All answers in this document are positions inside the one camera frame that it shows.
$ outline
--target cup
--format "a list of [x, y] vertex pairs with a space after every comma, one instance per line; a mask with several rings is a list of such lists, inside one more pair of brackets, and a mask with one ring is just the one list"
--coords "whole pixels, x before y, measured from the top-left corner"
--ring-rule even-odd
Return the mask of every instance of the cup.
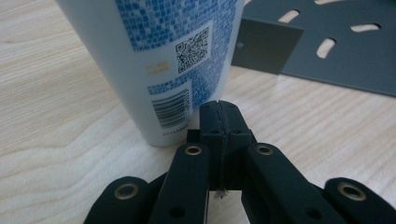
[[244, 0], [56, 0], [146, 141], [183, 141], [223, 92]]

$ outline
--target wood grain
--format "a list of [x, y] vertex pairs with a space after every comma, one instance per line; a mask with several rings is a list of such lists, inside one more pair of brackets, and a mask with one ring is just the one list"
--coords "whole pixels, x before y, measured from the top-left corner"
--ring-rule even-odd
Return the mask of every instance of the wood grain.
[[[0, 3], [0, 223], [82, 223], [107, 184], [164, 173], [53, 1]], [[356, 179], [396, 206], [396, 100], [233, 67], [223, 100], [308, 180]], [[208, 223], [248, 223], [240, 192]]]

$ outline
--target light wood surface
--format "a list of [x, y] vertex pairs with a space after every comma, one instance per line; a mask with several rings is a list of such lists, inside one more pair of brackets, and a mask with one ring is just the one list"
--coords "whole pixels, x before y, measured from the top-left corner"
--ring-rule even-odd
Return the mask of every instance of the light wood surface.
[[[233, 67], [223, 100], [312, 183], [344, 176], [396, 206], [396, 99]], [[148, 146], [54, 1], [0, 2], [0, 223], [82, 223], [113, 180], [151, 181]], [[240, 192], [208, 223], [248, 223]]]

